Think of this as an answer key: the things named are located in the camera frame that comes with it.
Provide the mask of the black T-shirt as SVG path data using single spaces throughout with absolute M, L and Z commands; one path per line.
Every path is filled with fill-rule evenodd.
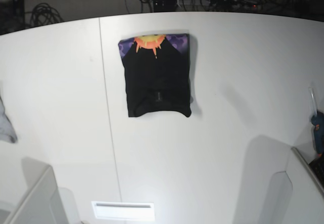
M 130 118 L 158 111 L 191 116 L 187 33 L 136 36 L 119 41 L 118 47 Z

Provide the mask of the blue glue gun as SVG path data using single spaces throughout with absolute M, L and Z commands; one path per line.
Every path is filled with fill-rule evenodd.
M 309 87 L 308 90 L 310 93 L 311 106 L 313 112 L 310 122 L 313 125 L 314 149 L 317 152 L 317 154 L 322 155 L 323 154 L 323 112 L 317 109 L 314 90 L 311 87 Z

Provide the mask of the grey cloth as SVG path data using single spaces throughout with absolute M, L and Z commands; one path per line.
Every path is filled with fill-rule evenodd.
M 8 143 L 16 143 L 17 135 L 16 132 L 5 113 L 5 107 L 2 99 L 0 99 L 0 130 L 1 130 L 1 140 Z

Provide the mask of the black keyboard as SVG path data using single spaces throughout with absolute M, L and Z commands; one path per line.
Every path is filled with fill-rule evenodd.
M 324 184 L 324 160 L 323 155 L 320 158 L 313 160 L 309 164 L 310 168 L 312 169 L 313 173 L 317 177 L 318 181 L 321 185 Z

